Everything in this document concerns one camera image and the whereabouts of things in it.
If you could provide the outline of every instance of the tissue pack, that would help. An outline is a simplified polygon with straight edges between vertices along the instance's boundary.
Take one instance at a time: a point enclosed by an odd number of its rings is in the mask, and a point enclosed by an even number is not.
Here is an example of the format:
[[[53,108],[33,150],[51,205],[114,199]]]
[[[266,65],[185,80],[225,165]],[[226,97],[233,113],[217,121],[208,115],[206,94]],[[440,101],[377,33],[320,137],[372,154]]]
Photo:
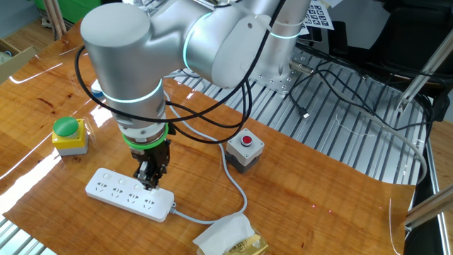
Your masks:
[[[223,253],[223,255],[263,255],[269,248],[268,243],[254,228],[255,234],[235,245],[233,248]],[[203,251],[198,248],[197,255],[205,255]]]

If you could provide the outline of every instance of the wooden tabletop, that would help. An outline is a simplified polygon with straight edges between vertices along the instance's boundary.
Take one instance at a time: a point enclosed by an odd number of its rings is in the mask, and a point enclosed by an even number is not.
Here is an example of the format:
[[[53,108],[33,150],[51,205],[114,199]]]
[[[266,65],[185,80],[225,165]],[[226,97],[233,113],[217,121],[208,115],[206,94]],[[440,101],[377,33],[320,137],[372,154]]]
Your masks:
[[[207,226],[177,215],[153,222],[86,195],[98,168],[131,176],[138,163],[111,114],[76,82],[81,45],[77,24],[0,85],[0,213],[58,254],[195,254],[192,240]],[[87,84],[96,78],[86,55],[81,73]],[[214,103],[183,84],[164,83],[176,103],[197,111]],[[88,123],[88,154],[60,157],[54,149],[52,125],[68,115]],[[222,106],[208,116],[235,123],[241,114]],[[219,139],[231,132],[189,123]],[[230,172],[269,254],[403,253],[413,186],[375,181],[257,121],[246,127],[266,144],[263,155],[248,173]],[[225,176],[218,146],[169,138],[171,163],[161,186],[175,193],[178,210],[201,220],[239,210],[242,197]]]

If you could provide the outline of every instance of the red button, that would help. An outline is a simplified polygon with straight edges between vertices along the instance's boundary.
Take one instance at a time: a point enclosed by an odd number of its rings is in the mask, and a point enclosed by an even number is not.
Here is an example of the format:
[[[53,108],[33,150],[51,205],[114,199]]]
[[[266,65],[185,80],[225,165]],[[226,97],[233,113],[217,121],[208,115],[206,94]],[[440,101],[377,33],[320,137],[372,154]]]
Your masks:
[[[252,137],[244,135],[241,139],[241,144],[245,147],[249,147],[250,145],[252,145]]]

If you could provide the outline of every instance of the green button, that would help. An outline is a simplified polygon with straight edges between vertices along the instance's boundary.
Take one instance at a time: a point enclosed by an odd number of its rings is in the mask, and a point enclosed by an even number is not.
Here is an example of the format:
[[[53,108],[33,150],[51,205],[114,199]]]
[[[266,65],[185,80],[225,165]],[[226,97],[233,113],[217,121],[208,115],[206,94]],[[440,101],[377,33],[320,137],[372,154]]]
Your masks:
[[[54,123],[55,134],[66,137],[74,134],[79,129],[79,122],[73,117],[63,117]]]

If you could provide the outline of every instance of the power strip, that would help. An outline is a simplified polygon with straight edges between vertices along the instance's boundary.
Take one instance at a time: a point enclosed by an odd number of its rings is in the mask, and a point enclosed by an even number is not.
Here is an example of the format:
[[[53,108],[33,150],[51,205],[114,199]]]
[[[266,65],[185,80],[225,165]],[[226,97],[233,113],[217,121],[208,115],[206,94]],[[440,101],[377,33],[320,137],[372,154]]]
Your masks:
[[[157,222],[170,212],[175,195],[162,188],[147,191],[137,179],[100,168],[85,188],[88,196]]]

